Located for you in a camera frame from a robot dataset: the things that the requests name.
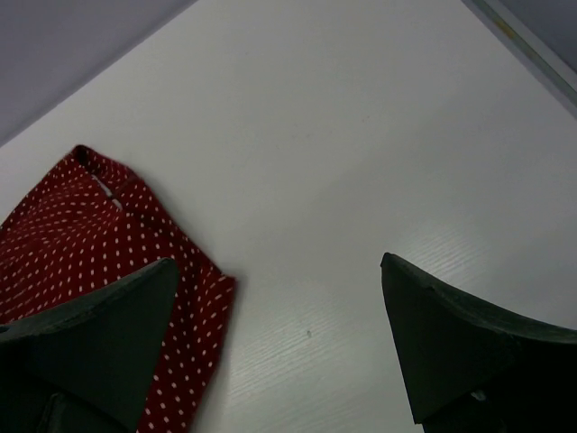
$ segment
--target white table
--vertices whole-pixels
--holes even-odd
[[[382,254],[577,327],[575,137],[459,0],[201,0],[0,148],[0,217],[129,164],[243,282],[196,431],[421,431]]]

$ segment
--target gray wall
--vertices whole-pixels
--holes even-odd
[[[0,145],[194,0],[0,0]]]

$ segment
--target red cloth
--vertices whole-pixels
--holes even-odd
[[[132,170],[85,146],[0,226],[0,323],[98,290],[161,257],[177,261],[181,278],[140,433],[187,431],[219,359],[234,279],[182,233]]]

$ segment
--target black object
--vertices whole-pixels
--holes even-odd
[[[577,431],[576,331],[497,307],[396,255],[381,266],[409,403],[425,432]]]
[[[133,433],[179,282],[159,260],[0,327],[0,433]]]

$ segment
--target red polka dot cloth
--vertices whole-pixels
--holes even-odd
[[[0,323],[98,290],[163,257],[180,283],[138,430],[188,431],[219,359],[235,281],[132,170],[77,146],[0,226]]]

